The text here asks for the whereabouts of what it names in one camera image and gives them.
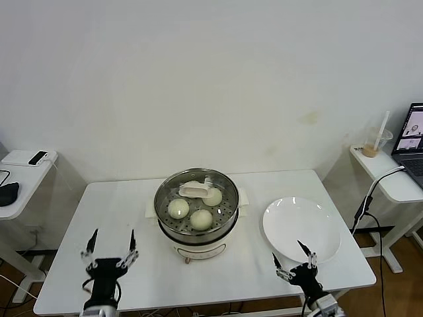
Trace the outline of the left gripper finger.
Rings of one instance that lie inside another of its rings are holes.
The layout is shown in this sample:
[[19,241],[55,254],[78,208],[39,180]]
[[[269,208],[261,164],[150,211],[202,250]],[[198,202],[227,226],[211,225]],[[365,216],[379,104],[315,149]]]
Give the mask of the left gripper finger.
[[129,268],[138,258],[139,252],[136,249],[135,232],[132,230],[130,238],[130,246],[128,254],[122,258],[118,263],[117,267]]
[[91,269],[94,269],[97,266],[96,260],[93,258],[97,234],[98,229],[94,231],[93,235],[89,238],[87,242],[85,250],[81,252],[81,259],[85,264],[86,271],[90,271]]

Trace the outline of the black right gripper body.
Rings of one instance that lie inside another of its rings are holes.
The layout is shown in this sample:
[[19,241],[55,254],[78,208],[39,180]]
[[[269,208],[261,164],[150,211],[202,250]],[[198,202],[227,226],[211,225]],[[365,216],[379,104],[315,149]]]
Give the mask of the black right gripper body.
[[289,283],[299,286],[306,297],[324,297],[326,295],[322,285],[316,280],[316,266],[303,263],[289,272],[292,276]]

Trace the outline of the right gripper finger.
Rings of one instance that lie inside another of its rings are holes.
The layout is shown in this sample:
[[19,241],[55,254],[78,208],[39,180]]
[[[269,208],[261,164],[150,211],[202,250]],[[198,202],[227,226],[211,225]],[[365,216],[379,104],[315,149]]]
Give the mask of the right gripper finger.
[[297,243],[307,256],[307,268],[317,269],[317,254],[315,252],[310,251],[310,249],[300,240],[297,240]]
[[276,275],[282,278],[284,281],[291,281],[294,278],[295,274],[290,271],[286,271],[282,267],[281,263],[279,262],[275,254],[272,254],[272,257],[273,257],[274,265],[276,267]]

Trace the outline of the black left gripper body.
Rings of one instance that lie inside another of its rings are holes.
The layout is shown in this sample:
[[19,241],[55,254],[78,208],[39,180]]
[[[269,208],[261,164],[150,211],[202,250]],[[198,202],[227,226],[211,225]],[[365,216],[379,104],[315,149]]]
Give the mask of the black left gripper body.
[[118,279],[128,272],[123,267],[121,258],[100,258],[95,260],[96,267],[89,268],[87,273],[93,280],[92,295],[87,301],[88,306],[117,306],[122,290]]

